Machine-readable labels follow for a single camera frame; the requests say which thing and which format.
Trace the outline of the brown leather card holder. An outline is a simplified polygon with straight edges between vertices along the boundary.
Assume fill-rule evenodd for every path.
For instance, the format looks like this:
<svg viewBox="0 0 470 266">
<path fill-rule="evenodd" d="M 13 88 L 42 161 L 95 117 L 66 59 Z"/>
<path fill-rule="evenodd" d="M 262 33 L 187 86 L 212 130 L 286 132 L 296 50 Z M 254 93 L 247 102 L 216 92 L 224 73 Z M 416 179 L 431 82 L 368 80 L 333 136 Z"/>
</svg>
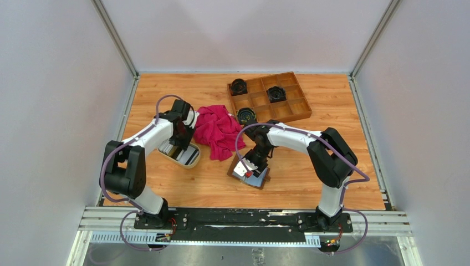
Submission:
<svg viewBox="0 0 470 266">
<path fill-rule="evenodd" d="M 240 159 L 240 157 L 238 155 L 234 156 L 232 164 L 229 167 L 229 170 L 227 172 L 227 175 L 229 177 L 233 177 L 233 178 L 241 181 L 245 185 L 248 185 L 248 186 L 251 186 L 251 187 L 254 187 L 254 188 L 258 188 L 258 189 L 262 189 L 264 184 L 265 184 L 265 181 L 270 180 L 270 177 L 269 177 L 270 168 L 267 166 L 267 168 L 262 173 L 256 173 L 253 170 L 253 174 L 251 175 L 251 177 L 241 178 L 241 177 L 237 176 L 233 172 L 233 170 L 234 170 L 236 164 L 242 159 Z"/>
</svg>

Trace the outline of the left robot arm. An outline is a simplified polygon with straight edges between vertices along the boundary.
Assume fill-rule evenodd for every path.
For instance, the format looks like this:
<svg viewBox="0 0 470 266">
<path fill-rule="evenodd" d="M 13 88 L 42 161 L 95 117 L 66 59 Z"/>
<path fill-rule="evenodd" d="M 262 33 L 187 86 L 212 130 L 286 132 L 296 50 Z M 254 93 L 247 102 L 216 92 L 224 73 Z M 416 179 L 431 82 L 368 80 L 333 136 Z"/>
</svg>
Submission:
<svg viewBox="0 0 470 266">
<path fill-rule="evenodd" d="M 188 102 L 175 97 L 169 111 L 157 112 L 151 122 L 123 141 L 109 141 L 105 146 L 99 186 L 112 201 L 110 193 L 122 196 L 138 209 L 137 218 L 157 229 L 172 222 L 168 202 L 146 184 L 146 159 L 157 150 L 184 168 L 193 168 L 200 159 L 200 149 L 192 143 L 199 113 Z"/>
</svg>

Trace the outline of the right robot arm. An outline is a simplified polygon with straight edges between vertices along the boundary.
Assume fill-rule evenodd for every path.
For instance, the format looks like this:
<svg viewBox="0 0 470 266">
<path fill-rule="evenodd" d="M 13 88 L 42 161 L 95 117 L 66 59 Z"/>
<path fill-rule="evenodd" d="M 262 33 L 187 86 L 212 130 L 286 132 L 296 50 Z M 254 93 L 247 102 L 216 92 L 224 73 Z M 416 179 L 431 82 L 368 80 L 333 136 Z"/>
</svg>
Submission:
<svg viewBox="0 0 470 266">
<path fill-rule="evenodd" d="M 357 157 L 339 132 L 302 130 L 277 120 L 245 125 L 241 131 L 255 146 L 239 158 L 233 173 L 246 184 L 261 188 L 268 176 L 268 159 L 276 147 L 286 147 L 309 156 L 316 176 L 322 182 L 321 199 L 311 219 L 303 218 L 300 229 L 311 227 L 331 231 L 343 211 L 343 188 L 356 170 Z"/>
</svg>

